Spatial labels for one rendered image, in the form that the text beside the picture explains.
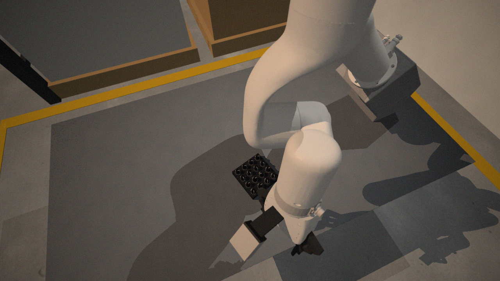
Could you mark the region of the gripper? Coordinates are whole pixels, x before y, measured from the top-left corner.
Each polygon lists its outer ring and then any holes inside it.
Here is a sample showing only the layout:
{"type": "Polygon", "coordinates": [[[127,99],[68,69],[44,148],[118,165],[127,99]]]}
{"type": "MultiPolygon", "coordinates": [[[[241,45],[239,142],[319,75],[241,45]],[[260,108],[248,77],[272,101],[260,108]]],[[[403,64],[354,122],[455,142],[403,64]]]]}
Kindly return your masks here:
{"type": "Polygon", "coordinates": [[[297,217],[283,211],[277,205],[274,197],[275,186],[276,183],[270,191],[265,190],[263,187],[257,190],[259,202],[262,206],[262,213],[271,206],[274,206],[283,216],[284,219],[277,226],[295,243],[295,247],[291,252],[292,256],[296,253],[299,255],[303,251],[310,255],[315,254],[320,256],[324,250],[313,233],[319,221],[319,216],[311,213],[311,216],[297,217]]]}

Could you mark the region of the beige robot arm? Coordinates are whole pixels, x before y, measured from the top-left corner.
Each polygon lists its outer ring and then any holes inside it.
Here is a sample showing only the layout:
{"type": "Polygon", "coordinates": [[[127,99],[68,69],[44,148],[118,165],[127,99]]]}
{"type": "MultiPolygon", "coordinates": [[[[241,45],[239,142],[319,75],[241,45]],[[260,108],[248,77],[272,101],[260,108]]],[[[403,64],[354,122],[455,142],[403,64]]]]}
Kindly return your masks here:
{"type": "MultiPolygon", "coordinates": [[[[369,89],[388,81],[398,64],[394,47],[402,36],[397,34],[383,46],[390,36],[382,40],[377,32],[375,2],[290,0],[284,33],[249,75],[243,108],[245,140],[255,149],[285,149],[274,197],[289,215],[312,213],[320,218],[324,214],[321,198],[340,166],[342,153],[324,104],[268,101],[290,82],[339,59],[357,87],[369,89]]],[[[271,206],[254,221],[244,222],[230,243],[246,261],[283,219],[271,206]]]]}

